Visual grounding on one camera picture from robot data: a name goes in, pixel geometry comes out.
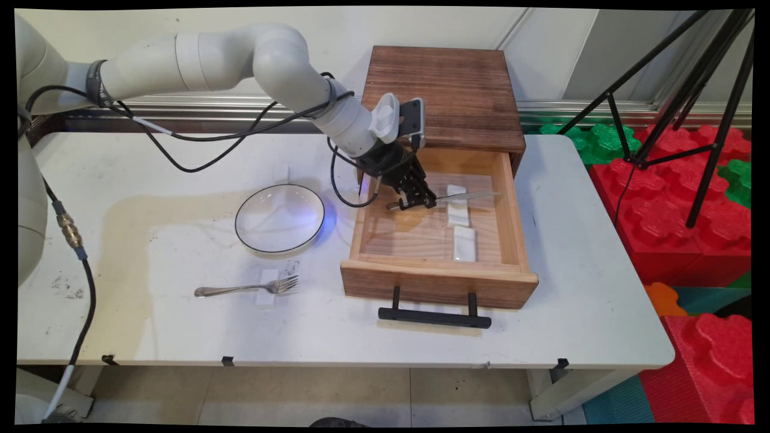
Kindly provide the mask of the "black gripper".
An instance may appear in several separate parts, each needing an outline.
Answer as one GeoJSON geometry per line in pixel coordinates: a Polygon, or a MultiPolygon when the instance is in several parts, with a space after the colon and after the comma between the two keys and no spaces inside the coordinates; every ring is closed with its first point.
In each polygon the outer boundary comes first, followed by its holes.
{"type": "Polygon", "coordinates": [[[358,157],[358,166],[397,192],[402,210],[415,206],[431,209],[437,205],[437,196],[427,185],[415,153],[397,142],[377,141],[374,147],[358,157]]]}

